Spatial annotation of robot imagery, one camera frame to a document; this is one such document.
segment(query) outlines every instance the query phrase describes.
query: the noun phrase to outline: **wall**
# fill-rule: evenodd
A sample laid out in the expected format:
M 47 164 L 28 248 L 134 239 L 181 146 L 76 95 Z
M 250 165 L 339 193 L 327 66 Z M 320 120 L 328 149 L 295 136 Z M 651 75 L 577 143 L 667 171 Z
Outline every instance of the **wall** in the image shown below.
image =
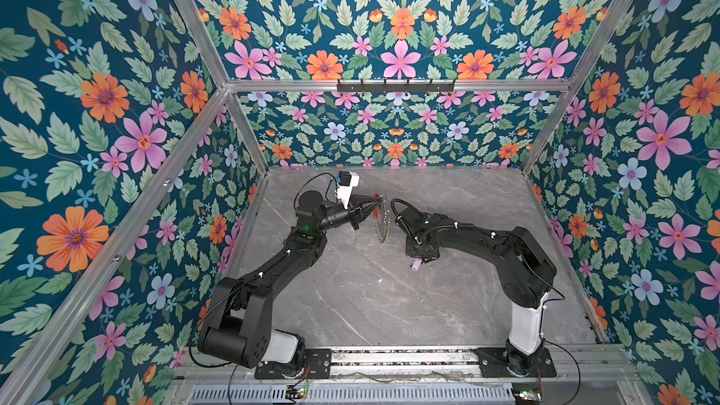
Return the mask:
M 138 1 L 0 0 L 5 18 L 0 25 L 0 211 L 6 217 L 0 224 L 0 381 L 214 89 L 171 0 L 144 0 L 147 6 Z M 189 97 L 193 87 L 196 100 Z M 98 101 L 110 106 L 97 106 Z M 152 123 L 149 113 L 158 108 L 166 114 Z M 139 157 L 132 153 L 140 151 L 133 134 L 147 119 L 154 129 L 150 156 Z M 167 382 L 173 352 L 188 338 L 189 323 L 202 310 L 227 247 L 224 238 L 210 244 L 207 219 L 223 213 L 225 232 L 232 235 L 255 176 L 234 130 L 228 130 L 227 113 L 223 119 L 212 128 L 210 143 L 188 161 L 176 181 L 181 189 L 174 189 L 149 223 L 148 249 L 122 263 L 122 282 L 111 283 L 114 290 L 106 294 L 100 316 L 85 323 L 52 370 L 38 397 L 43 405 L 101 404 L 110 394 L 125 401 L 125 385 L 150 365 L 157 365 L 157 375 L 145 385 L 145 394 L 159 402 L 158 387 Z M 229 144 L 240 156 L 232 169 L 225 164 Z M 213 160 L 214 176 L 198 170 L 195 160 L 204 154 Z M 180 227 L 168 245 L 158 246 L 160 218 L 172 218 Z M 177 242 L 181 231 L 184 243 Z M 75 238 L 76 246 L 68 248 L 66 237 L 71 245 Z M 177 304 L 148 316 L 153 279 L 165 274 L 177 287 Z M 163 327 L 166 319 L 173 331 Z M 125 324 L 124 344 L 116 339 L 112 360 L 106 353 L 95 361 L 98 336 L 111 322 L 117 328 Z M 159 328 L 165 328 L 162 340 L 155 332 Z M 128 403 L 149 405 L 138 396 L 139 386 Z
M 635 0 L 533 172 L 611 341 L 662 404 L 718 393 L 718 0 Z
M 237 78 L 398 78 L 392 59 L 407 47 L 400 77 L 437 80 L 568 77 L 609 1 L 196 0 L 196 6 L 228 72 Z M 573 23 L 565 26 L 568 19 Z M 608 47 L 603 58 L 614 51 Z M 559 57 L 552 71 L 545 69 L 546 52 Z M 257 69 L 239 68 L 238 54 L 260 57 L 254 59 Z M 323 54 L 333 66 L 331 74 L 318 74 L 313 65 L 322 64 Z M 465 69 L 474 57 L 483 72 L 469 75 Z M 538 103 L 527 92 L 491 93 L 495 100 L 486 103 L 480 92 L 468 91 L 451 101 L 437 94 L 408 94 L 397 102 L 370 94 L 347 99 L 325 94 L 317 103 L 311 97 L 316 94 L 245 99 L 269 164 L 517 165 L 557 99 L 550 93 Z M 495 120 L 490 112 L 498 106 L 504 116 Z M 438 110 L 436 121 L 424 118 L 428 108 Z M 375 113 L 374 121 L 358 120 L 366 111 Z M 450 144 L 456 126 L 469 133 Z M 338 128 L 346 135 L 331 139 Z M 501 155 L 503 148 L 510 161 Z

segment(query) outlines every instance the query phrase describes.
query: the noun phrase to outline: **cable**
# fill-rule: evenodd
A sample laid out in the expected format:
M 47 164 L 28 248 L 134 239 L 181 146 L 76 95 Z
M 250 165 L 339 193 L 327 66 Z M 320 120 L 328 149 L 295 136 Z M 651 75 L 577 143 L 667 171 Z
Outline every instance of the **cable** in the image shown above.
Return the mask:
M 229 375 L 229 380 L 228 380 L 228 403 L 229 403 L 229 405 L 233 405 L 233 401 L 230 398 L 230 383 L 233 382 L 233 375 L 235 374 L 235 371 L 238 370 L 238 366 L 239 366 L 239 364 L 236 364 L 235 369 L 233 369 L 232 373 Z
M 338 182 L 336 181 L 335 176 L 332 175 L 332 174 L 330 174 L 329 172 L 321 172 L 320 174 L 317 174 L 317 175 L 314 176 L 313 178 L 309 179 L 307 182 L 305 182 L 305 183 L 300 187 L 300 189 L 298 190 L 297 194 L 295 194 L 295 199 L 292 200 L 292 208 L 293 208 L 293 210 L 297 210 L 297 198 L 300 196 L 300 193 L 302 192 L 302 190 L 304 190 L 305 187 L 308 186 L 308 184 L 309 184 L 310 182 L 312 182 L 314 179 L 316 179 L 316 178 L 318 178 L 318 177 L 321 177 L 321 176 L 331 176 L 331 177 L 333 178 L 333 183 L 335 183 L 335 203 L 338 203 Z M 329 189 L 330 189 L 330 185 L 328 184 L 328 189 L 325 190 L 325 198 L 328 199 L 328 202 L 331 201 L 331 200 L 328 198 L 328 191 L 329 191 Z
M 229 292 L 229 293 L 228 293 L 225 297 L 223 297 L 219 302 L 217 302 L 217 303 L 214 304 L 212 307 L 210 307 L 209 310 L 207 310 L 207 313 L 205 313 L 205 317 L 207 317 L 207 315 L 209 315 L 210 312 L 212 312 L 212 310 L 216 309 L 222 302 L 225 302 L 226 300 L 229 299 L 230 296 L 234 296 L 235 294 L 236 294 L 235 291 Z M 203 322 L 205 322 L 205 318 L 202 318 L 201 320 L 199 320 L 199 321 L 197 322 L 197 325 L 195 326 L 195 332 L 197 332 L 197 329 L 200 328 L 200 325 L 201 325 Z M 195 363 L 196 365 L 200 366 L 201 368 L 220 368 L 220 367 L 222 367 L 222 366 L 227 366 L 227 365 L 231 365 L 231 364 L 232 364 L 232 362 L 221 363 L 221 364 L 202 364 L 202 363 L 199 362 L 198 360 L 195 360 L 195 356 L 192 354 L 192 346 L 190 345 L 190 340 L 191 340 L 190 338 L 188 338 L 188 340 L 187 340 L 187 352 L 190 354 L 190 359 L 192 360 L 192 362 Z
M 575 389 L 575 394 L 572 395 L 572 397 L 570 398 L 570 400 L 568 400 L 567 402 L 563 403 L 563 405 L 568 405 L 570 402 L 572 402 L 573 400 L 575 400 L 576 397 L 578 397 L 578 393 L 581 391 L 581 382 L 582 382 L 581 366 L 580 366 L 580 364 L 578 363 L 578 361 L 575 359 L 575 357 L 573 357 L 572 354 L 571 354 L 566 348 L 564 348 L 563 346 L 561 346 L 561 345 L 559 345 L 559 344 L 555 344 L 553 341 L 548 341 L 548 340 L 545 339 L 545 338 L 543 338 L 543 341 L 549 342 L 549 343 L 552 344 L 553 346 L 558 346 L 558 347 L 560 347 L 561 349 L 563 349 L 563 350 L 565 351 L 566 354 L 568 354 L 568 355 L 570 356 L 570 358 L 572 358 L 572 361 L 575 362 L 575 367 L 577 368 L 577 389 Z

